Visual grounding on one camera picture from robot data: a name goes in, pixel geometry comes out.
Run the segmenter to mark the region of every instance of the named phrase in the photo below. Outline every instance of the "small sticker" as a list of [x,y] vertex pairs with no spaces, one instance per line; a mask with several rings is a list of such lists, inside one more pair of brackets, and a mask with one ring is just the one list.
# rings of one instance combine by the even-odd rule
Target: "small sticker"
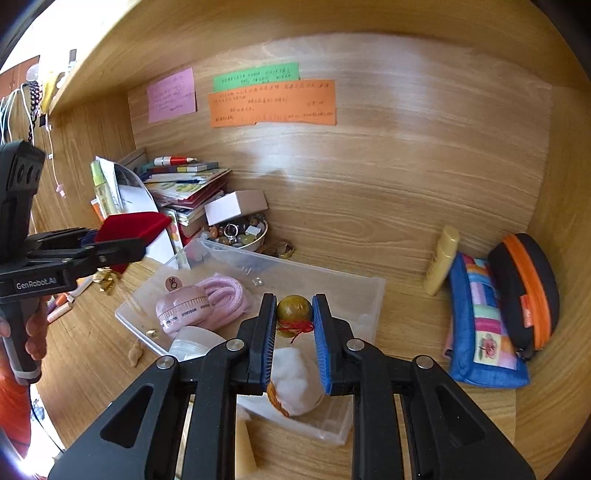
[[523,313],[523,326],[530,328],[533,325],[531,321],[530,298],[527,295],[522,295],[519,297],[519,301],[521,302],[521,311]]
[[166,290],[173,291],[183,286],[183,282],[178,277],[168,277],[164,284]]
[[501,336],[491,332],[476,332],[474,363],[484,365],[499,364]]

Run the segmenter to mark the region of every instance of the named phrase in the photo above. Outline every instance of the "pink sticky note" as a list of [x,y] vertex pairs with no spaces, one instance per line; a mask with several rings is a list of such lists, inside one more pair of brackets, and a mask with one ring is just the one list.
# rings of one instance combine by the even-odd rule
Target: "pink sticky note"
[[195,82],[189,68],[148,86],[148,122],[195,113]]

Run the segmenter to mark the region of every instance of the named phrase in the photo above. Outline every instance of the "cotton ball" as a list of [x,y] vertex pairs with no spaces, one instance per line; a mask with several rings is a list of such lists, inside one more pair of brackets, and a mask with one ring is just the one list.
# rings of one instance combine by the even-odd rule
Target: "cotton ball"
[[314,410],[324,397],[318,367],[299,348],[275,350],[271,381],[277,400],[290,417]]

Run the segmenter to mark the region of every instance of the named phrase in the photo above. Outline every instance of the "person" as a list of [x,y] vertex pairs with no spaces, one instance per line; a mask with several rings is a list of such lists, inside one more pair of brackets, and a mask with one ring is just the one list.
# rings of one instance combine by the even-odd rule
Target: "person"
[[[35,360],[47,354],[47,298],[40,298],[38,310],[26,322],[29,340],[25,349]],[[10,336],[10,325],[0,317],[0,337]],[[31,400],[29,387],[14,378],[4,342],[0,340],[0,428],[24,458],[31,444]]]

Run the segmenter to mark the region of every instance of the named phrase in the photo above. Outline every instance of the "transparent plastic box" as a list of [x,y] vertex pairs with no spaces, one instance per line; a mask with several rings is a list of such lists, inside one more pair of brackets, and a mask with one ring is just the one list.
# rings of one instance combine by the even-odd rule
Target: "transparent plastic box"
[[[357,338],[368,342],[375,339],[385,280],[280,260],[200,239],[193,240],[163,265],[119,306],[115,315],[154,352],[165,355],[173,339],[162,331],[155,313],[156,302],[167,292],[165,280],[173,275],[188,285],[216,273],[240,281],[251,297],[242,317],[217,330],[225,339],[236,335],[242,320],[258,314],[264,293],[275,294],[278,301],[292,294],[311,300],[315,294],[324,293],[332,315],[347,320]],[[146,335],[149,330],[156,331],[151,338]],[[291,345],[290,340],[277,335],[275,348],[295,346],[317,362],[313,333],[301,334]],[[289,419],[278,411],[261,408],[262,400],[262,397],[240,395],[238,403],[293,432],[336,445],[342,445],[347,440],[353,423],[352,397],[325,396],[313,411]]]

